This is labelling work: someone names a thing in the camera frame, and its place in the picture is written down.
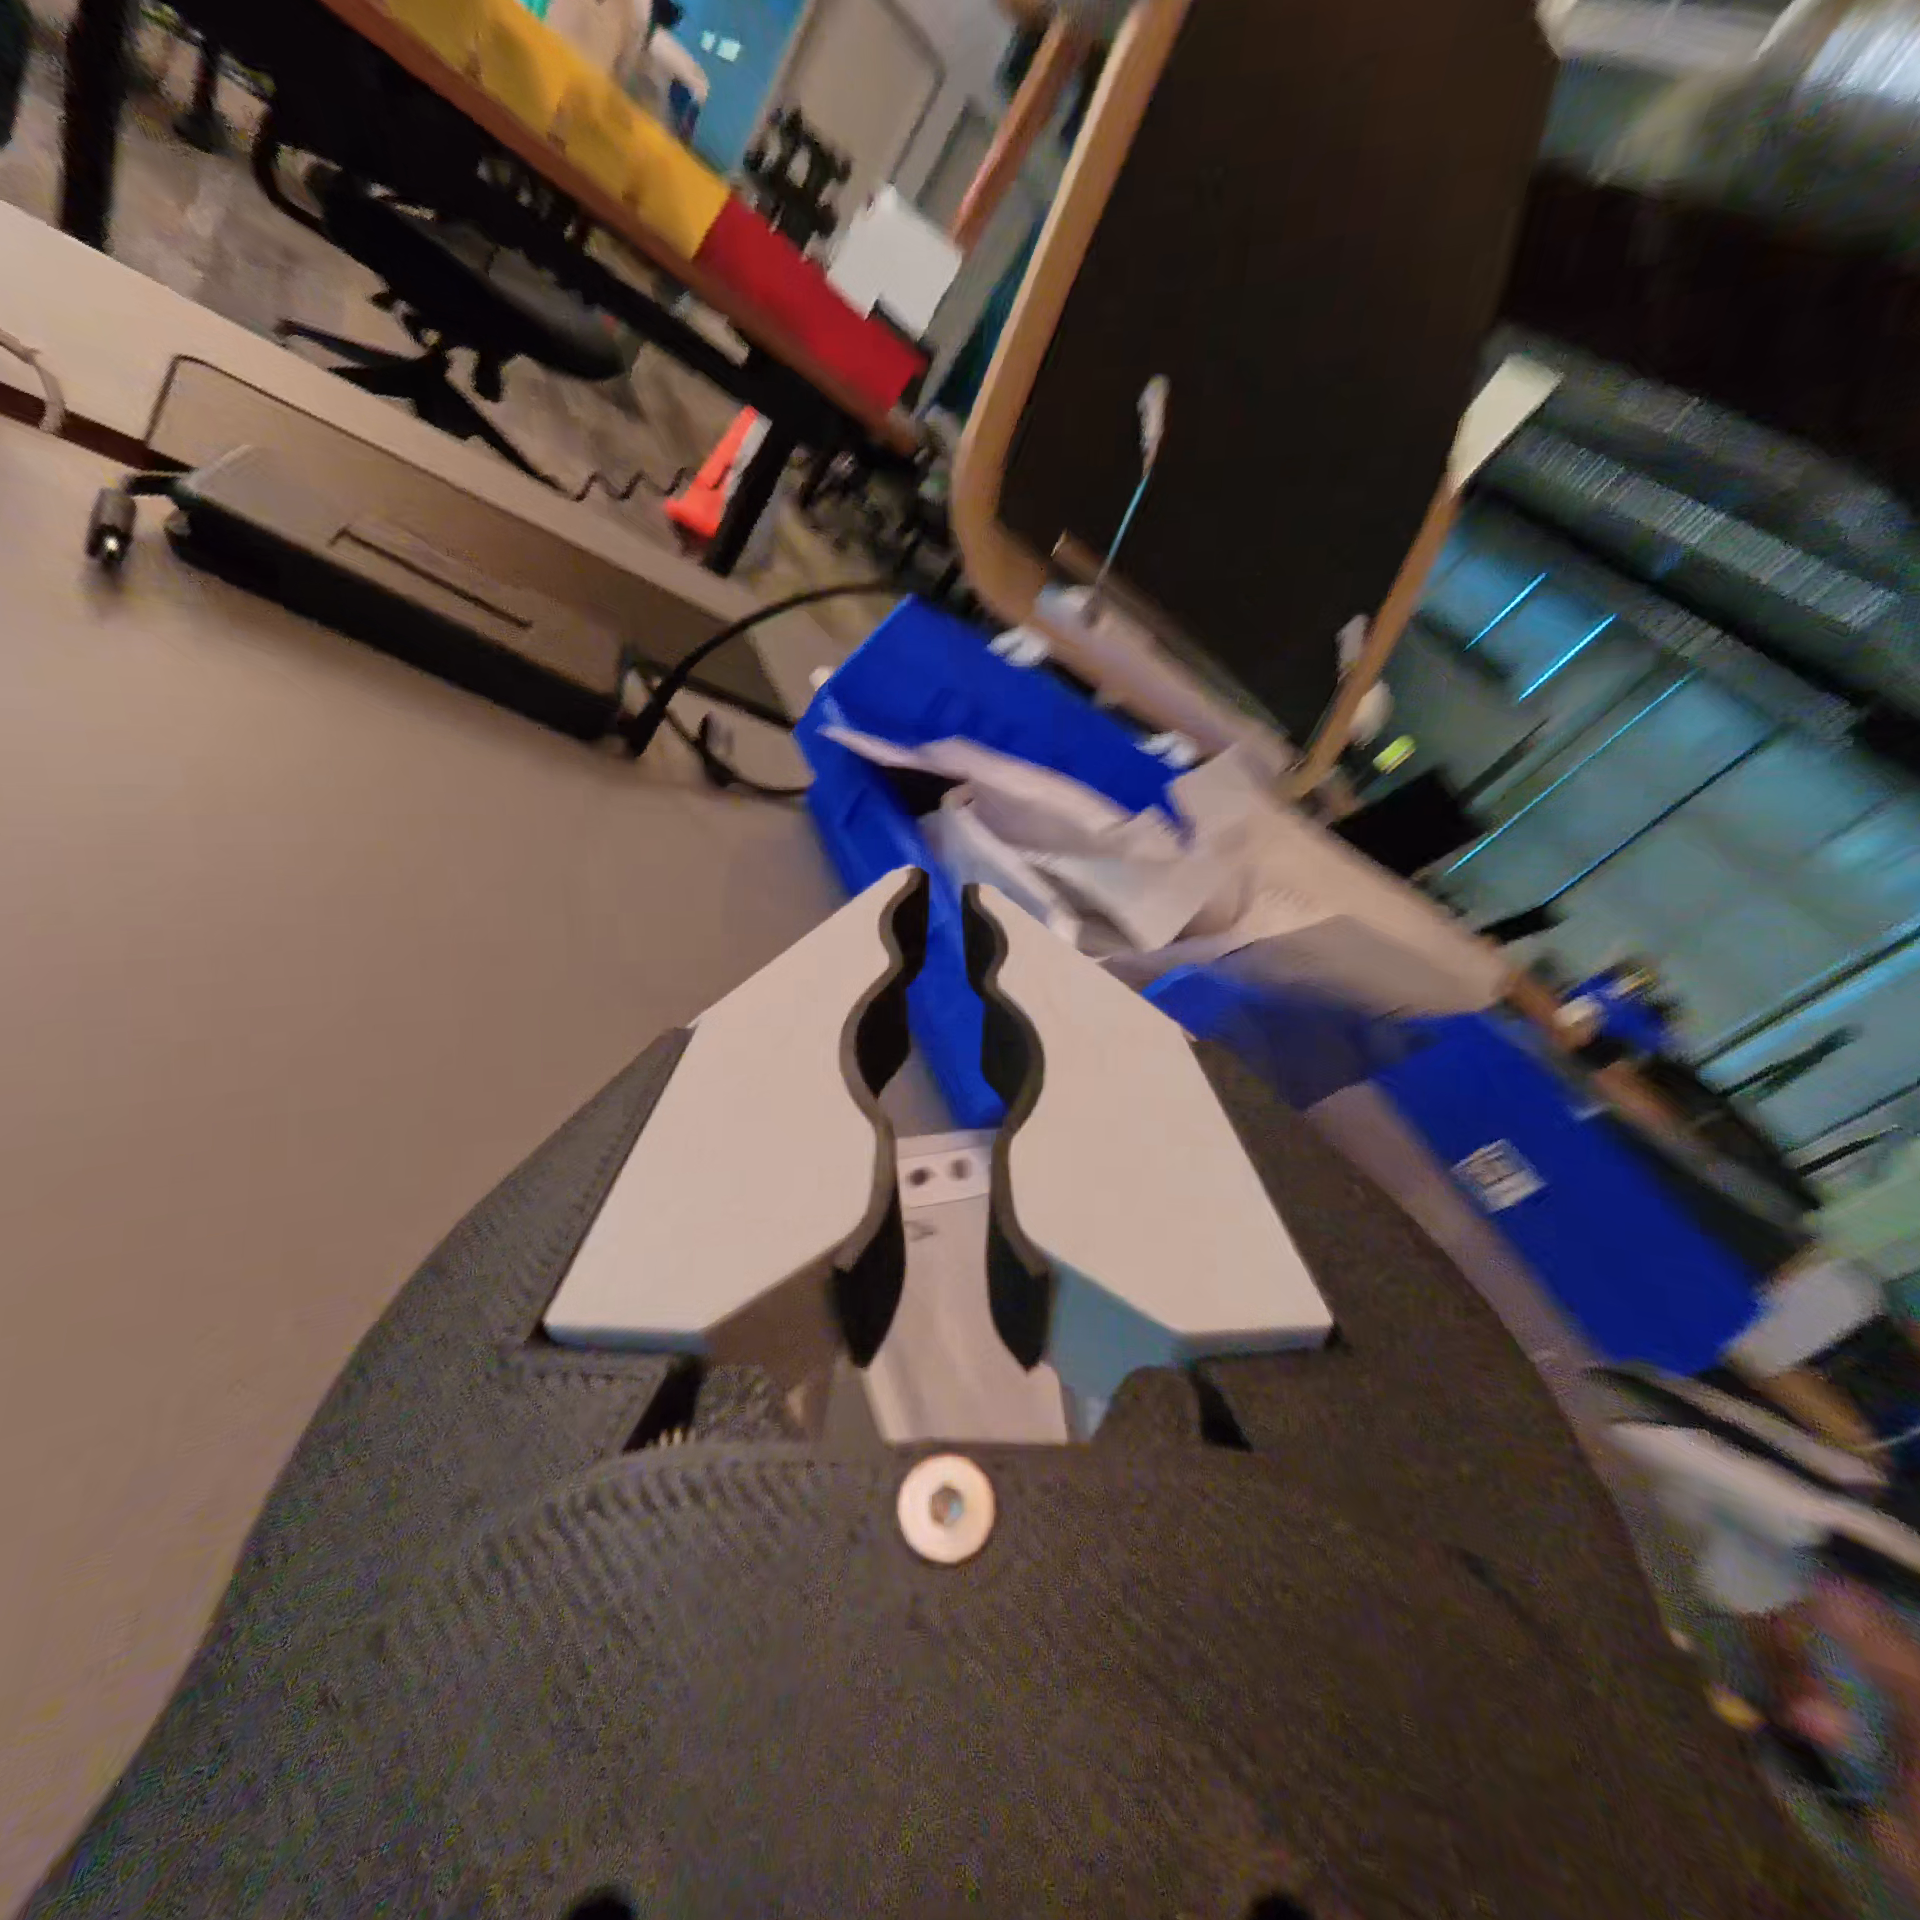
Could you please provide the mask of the lego instruction booklet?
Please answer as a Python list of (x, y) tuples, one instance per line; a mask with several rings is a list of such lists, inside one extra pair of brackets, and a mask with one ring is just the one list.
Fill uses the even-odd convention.
[(1915, 1609), (1918, 1537), (1888, 1514), (1878, 1456), (1646, 1364), (1601, 1363), (1585, 1378), (1614, 1396), (1611, 1448), (1691, 1540), (1721, 1611), (1781, 1617), (1831, 1578)]

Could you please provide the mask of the papers in blue bin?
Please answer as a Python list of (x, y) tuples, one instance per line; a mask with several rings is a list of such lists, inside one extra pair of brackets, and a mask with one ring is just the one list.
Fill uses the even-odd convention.
[(1105, 972), (1145, 990), (1177, 970), (1302, 987), (1384, 1017), (1494, 1009), (1513, 970), (1225, 752), (1175, 774), (1168, 804), (1127, 810), (1088, 785), (963, 739), (926, 748), (842, 725), (824, 739), (869, 770), (935, 778), (930, 853), (995, 884)]

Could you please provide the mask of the large blue storage bin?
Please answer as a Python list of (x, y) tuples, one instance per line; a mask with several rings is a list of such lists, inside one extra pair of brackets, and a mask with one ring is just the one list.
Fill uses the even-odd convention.
[[(945, 782), (869, 770), (824, 739), (830, 725), (906, 748), (974, 741), (1127, 810), (1168, 804), (1171, 778), (1192, 765), (1177, 770), (1039, 664), (1008, 658), (915, 598), (810, 693), (794, 731), (822, 848), (849, 892), (903, 865), (928, 868), (928, 961), (910, 995), (911, 1033), (950, 1115), (992, 1124), (1000, 1105), (978, 1067), (981, 1004), (966, 980), (958, 900), (963, 882), (930, 853), (928, 817)], [(1546, 1046), (1519, 1019), (1496, 1009), (1375, 1014), (1209, 966), (1177, 970), (1138, 993), (1297, 1108), (1343, 1089), (1375, 1089), (1601, 1360), (1696, 1376), (1760, 1318), (1769, 1264), (1738, 1258), (1709, 1228), (1705, 1205), (1686, 1196), (1680, 1171), (1625, 1139), (1594, 1098), (1550, 1065)]]

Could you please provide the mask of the black office chair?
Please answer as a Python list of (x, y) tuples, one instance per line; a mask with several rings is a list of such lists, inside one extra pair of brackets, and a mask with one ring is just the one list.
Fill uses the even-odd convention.
[(280, 178), (285, 142), (275, 110), (251, 140), (251, 176), (263, 197), (302, 229), (374, 275), (373, 306), (413, 340), (393, 353), (298, 320), (275, 320), (280, 345), (330, 355), (330, 372), (361, 394), (399, 400), (418, 421), (456, 441), (491, 448), (549, 490), (560, 482), (507, 440), (482, 402), (501, 402), (509, 363), (602, 386), (630, 369), (609, 318), (561, 290), (522, 256), (437, 216), (376, 194), (328, 160), (304, 173), (304, 198)]

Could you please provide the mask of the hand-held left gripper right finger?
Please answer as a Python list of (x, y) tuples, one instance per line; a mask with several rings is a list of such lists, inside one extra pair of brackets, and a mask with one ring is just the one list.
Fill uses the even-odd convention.
[(1186, 1033), (992, 884), (962, 894), (992, 1323), (1090, 1435), (1131, 1376), (1326, 1348), (1337, 1318)]

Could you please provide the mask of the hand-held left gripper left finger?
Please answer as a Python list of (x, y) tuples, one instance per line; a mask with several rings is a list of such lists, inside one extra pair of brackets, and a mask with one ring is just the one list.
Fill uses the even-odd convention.
[(910, 1057), (928, 875), (896, 868), (703, 1010), (551, 1304), (544, 1338), (751, 1370), (807, 1441), (847, 1412), (904, 1290), (887, 1089)]

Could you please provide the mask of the black chair with wooden frame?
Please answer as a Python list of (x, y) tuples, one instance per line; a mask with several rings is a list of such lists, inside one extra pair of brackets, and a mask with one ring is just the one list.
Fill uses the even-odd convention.
[(1555, 81), (1545, 5), (1107, 5), (950, 469), (966, 585), (1291, 801), (1419, 603)]

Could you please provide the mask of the table with yellow red panels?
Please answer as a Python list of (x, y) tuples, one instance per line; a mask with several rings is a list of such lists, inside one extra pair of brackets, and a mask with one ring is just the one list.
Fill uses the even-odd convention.
[(928, 357), (856, 309), (629, 91), (526, 5), (325, 5), (478, 142), (474, 222), (697, 369), (762, 426), (703, 542), (726, 577), (797, 450), (906, 458)]

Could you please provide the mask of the black power adapter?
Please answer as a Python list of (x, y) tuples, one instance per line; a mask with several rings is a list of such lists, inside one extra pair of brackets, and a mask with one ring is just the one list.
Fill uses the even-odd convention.
[(573, 741), (633, 721), (638, 658), (606, 622), (350, 513), (265, 448), (171, 476), (163, 497), (176, 556), (259, 602)]

